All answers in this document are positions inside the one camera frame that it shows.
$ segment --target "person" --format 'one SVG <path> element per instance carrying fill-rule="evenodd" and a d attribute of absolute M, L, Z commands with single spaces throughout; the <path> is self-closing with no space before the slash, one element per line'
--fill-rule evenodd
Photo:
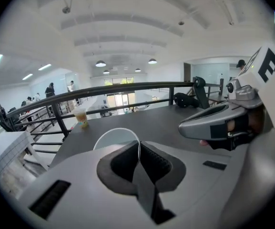
<path fill-rule="evenodd" d="M 25 100 L 25 103 L 26 103 L 26 105 L 32 104 L 31 97 L 27 97 L 27 99 Z"/>
<path fill-rule="evenodd" d="M 243 59 L 240 59 L 237 64 L 237 68 L 240 68 L 240 70 L 242 70 L 244 66 L 246 66 L 245 61 Z"/>
<path fill-rule="evenodd" d="M 40 101 L 40 94 L 37 93 L 35 96 L 34 96 L 34 101 L 37 102 L 37 101 Z"/>
<path fill-rule="evenodd" d="M 0 105 L 0 116 L 2 116 L 4 119 L 6 118 L 6 111 L 5 111 L 5 109 L 2 107 L 2 105 Z"/>
<path fill-rule="evenodd" d="M 45 90 L 46 97 L 51 97 L 55 95 L 55 90 L 53 88 L 53 83 L 50 83 Z"/>
<path fill-rule="evenodd" d="M 75 90 L 76 90 L 76 87 L 75 87 L 74 81 L 71 81 L 71 91 L 75 91 Z M 76 102 L 77 102 L 77 105 L 80 105 L 80 101 L 78 98 L 76 98 Z"/>

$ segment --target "floor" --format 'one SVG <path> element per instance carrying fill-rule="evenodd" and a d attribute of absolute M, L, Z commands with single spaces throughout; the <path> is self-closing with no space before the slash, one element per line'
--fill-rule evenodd
<path fill-rule="evenodd" d="M 46 171 L 38 164 L 25 161 L 25 154 L 22 152 L 0 175 L 1 189 L 15 198 L 19 198 L 23 190 Z"/>

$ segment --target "vent slot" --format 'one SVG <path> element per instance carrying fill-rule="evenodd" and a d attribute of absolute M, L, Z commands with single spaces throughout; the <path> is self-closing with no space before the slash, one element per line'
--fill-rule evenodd
<path fill-rule="evenodd" d="M 29 209 L 43 219 L 47 219 L 70 185 L 66 181 L 56 181 Z"/>

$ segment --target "gray table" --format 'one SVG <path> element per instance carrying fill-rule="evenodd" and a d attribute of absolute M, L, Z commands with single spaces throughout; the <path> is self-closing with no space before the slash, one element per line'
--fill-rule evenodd
<path fill-rule="evenodd" d="M 201 111 L 193 107 L 180 108 L 176 105 L 89 120 L 89 126 L 76 126 L 66 138 L 50 167 L 54 167 L 68 157 L 91 151 L 98 138 L 106 131 L 124 127 L 134 131 L 141 141 L 152 141 L 188 151 L 231 156 L 231 152 L 209 146 L 200 146 L 199 140 L 180 135 L 178 124 L 185 118 Z"/>

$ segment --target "handrail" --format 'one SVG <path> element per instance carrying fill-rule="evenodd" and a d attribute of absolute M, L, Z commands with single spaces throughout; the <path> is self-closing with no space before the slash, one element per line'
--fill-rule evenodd
<path fill-rule="evenodd" d="M 155 88 L 169 88 L 169 87 L 192 87 L 193 83 L 190 82 L 146 82 L 146 83 L 128 83 L 128 84 L 117 84 L 110 86 L 97 86 L 85 88 L 73 92 L 68 92 L 64 94 L 59 94 L 56 96 L 48 97 L 32 103 L 30 105 L 23 106 L 19 109 L 11 111 L 6 116 L 11 117 L 32 109 L 40 108 L 43 106 L 57 104 L 60 102 L 72 100 L 75 98 L 91 97 L 103 94 L 112 94 L 118 92 L 128 92 L 128 91 L 137 91 L 137 90 L 146 90 L 146 89 L 155 89 Z"/>
<path fill-rule="evenodd" d="M 161 100 L 156 100 L 156 101 L 149 101 L 149 102 L 142 102 L 142 103 L 135 103 L 135 104 L 128 104 L 128 105 L 122 105 L 122 106 L 116 106 L 116 107 L 111 107 L 111 108 L 104 108 L 104 109 L 95 109 L 95 110 L 89 110 L 86 111 L 87 115 L 90 114 L 96 114 L 96 113 L 105 113 L 117 109 L 124 109 L 124 108 L 130 108 L 130 107 L 137 107 L 141 105 L 148 105 L 148 104 L 156 104 L 156 103 L 162 103 L 162 102 L 169 102 L 169 105 L 173 105 L 173 96 L 174 96 L 174 88 L 175 87 L 193 87 L 193 83 L 191 82 L 146 82 L 146 83 L 127 83 L 127 84 L 117 84 L 117 85 L 110 85 L 110 86 L 99 86 L 99 87 L 91 87 L 91 88 L 86 88 L 86 89 L 81 89 L 77 90 L 74 92 L 68 92 L 64 94 L 60 94 L 57 96 L 52 96 L 46 99 L 42 99 L 38 102 L 32 103 L 27 106 L 23 106 L 17 110 L 14 110 L 10 113 L 8 113 L 6 116 L 11 117 L 13 115 L 17 115 L 19 113 L 23 113 L 26 111 L 30 111 L 33 109 L 37 109 L 40 107 L 46 107 L 47 109 L 47 114 L 49 118 L 46 119 L 40 119 L 43 115 L 38 117 L 37 119 L 26 122 L 26 123 L 19 123 L 19 124 L 14 124 L 12 119 L 9 118 L 11 127 L 15 129 L 16 127 L 22 127 L 26 125 L 32 125 L 35 123 L 39 123 L 39 125 L 36 125 L 31 132 L 36 130 L 42 123 L 44 122 L 51 122 L 49 125 L 45 126 L 45 128 L 40 132 L 40 133 L 32 133 L 34 139 L 36 139 L 37 136 L 39 135 L 44 135 L 42 132 L 47 129 L 50 125 L 54 125 L 54 121 L 57 121 L 59 126 L 60 126 L 60 131 L 56 132 L 48 132 L 45 135 L 51 135 L 51 134 L 64 134 L 64 138 L 62 141 L 65 140 L 65 138 L 68 136 L 71 130 L 68 130 L 63 122 L 63 119 L 67 118 L 72 118 L 74 117 L 73 114 L 66 114 L 66 115 L 61 115 L 61 108 L 60 108 L 60 103 L 62 102 L 67 102 L 69 100 L 73 99 L 82 99 L 82 98 L 88 98 L 88 97 L 93 97 L 97 95 L 106 95 L 106 94 L 112 94 L 112 93 L 125 93 L 125 92 L 133 92 L 133 91 L 138 91 L 138 90 L 150 90 L 150 89 L 163 89 L 163 88 L 168 88 L 169 89 L 169 96 L 166 99 L 161 99 Z M 208 87 L 208 94 L 207 97 L 209 97 L 210 94 L 212 93 L 219 93 L 219 95 L 222 95 L 223 91 L 223 79 L 220 80 L 220 85 L 217 84 L 205 84 L 205 87 Z M 219 91 L 215 92 L 210 92 L 211 87 L 219 87 Z M 57 142 L 57 143 L 46 143 L 46 142 L 34 142 L 32 145 L 61 145 L 62 143 Z"/>
<path fill-rule="evenodd" d="M 26 116 L 24 116 L 24 118 L 17 120 L 17 121 L 15 122 L 15 124 L 17 124 L 18 122 L 20 122 L 20 121 L 22 121 L 22 120 L 27 119 L 28 117 L 34 115 L 35 113 L 41 111 L 41 110 L 44 109 L 44 108 L 45 108 L 45 107 L 43 107 L 43 108 L 41 108 L 41 109 L 38 109 L 37 111 L 35 111 L 35 112 L 33 112 L 33 113 L 28 113 L 28 114 L 26 114 Z"/>

